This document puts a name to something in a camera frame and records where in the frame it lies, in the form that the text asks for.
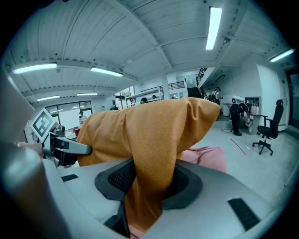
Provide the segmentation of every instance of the ceiling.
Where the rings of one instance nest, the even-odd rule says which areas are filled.
[[[223,11],[214,48],[205,50],[210,6]],[[10,73],[27,100],[36,102],[85,92],[104,98],[161,74],[230,69],[250,52],[268,59],[287,48],[272,22],[247,0],[55,0],[24,23],[2,63],[10,73],[57,62],[57,69]],[[288,57],[281,64],[294,62]],[[91,72],[92,66],[124,76]]]

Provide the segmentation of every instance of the office chair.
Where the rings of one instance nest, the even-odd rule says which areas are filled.
[[[258,130],[258,132],[260,132],[263,135],[262,138],[264,138],[266,136],[266,139],[264,142],[259,141],[259,142],[252,144],[252,147],[254,147],[255,144],[263,146],[261,151],[259,152],[260,155],[262,154],[262,150],[264,147],[266,147],[267,149],[269,149],[271,151],[270,155],[273,155],[273,150],[271,149],[271,144],[266,143],[266,141],[267,141],[267,139],[271,140],[271,138],[272,139],[277,138],[278,124],[280,122],[283,111],[284,111],[283,101],[282,101],[282,99],[279,99],[278,101],[276,101],[276,108],[275,108],[275,113],[274,113],[273,119],[268,119],[268,116],[262,115],[265,126],[258,126],[257,130]],[[266,126],[266,120],[268,120],[270,122],[270,127]]]

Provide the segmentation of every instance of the pink fabric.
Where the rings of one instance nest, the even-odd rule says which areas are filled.
[[[225,154],[220,147],[195,147],[192,146],[183,152],[184,161],[198,164],[202,167],[227,172]],[[141,239],[145,234],[129,225],[131,239]]]

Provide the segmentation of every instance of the white pillar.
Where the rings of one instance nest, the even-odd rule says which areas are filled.
[[[163,86],[164,99],[170,99],[170,97],[169,97],[169,90],[168,90],[168,80],[167,80],[166,74],[162,74],[161,78],[162,78],[162,86]]]

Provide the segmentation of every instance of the brown fabric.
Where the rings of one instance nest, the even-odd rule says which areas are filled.
[[[80,166],[133,156],[137,178],[125,198],[128,223],[146,232],[161,215],[176,158],[200,141],[220,107],[207,100],[182,98],[101,112],[88,117],[78,142],[92,146]]]

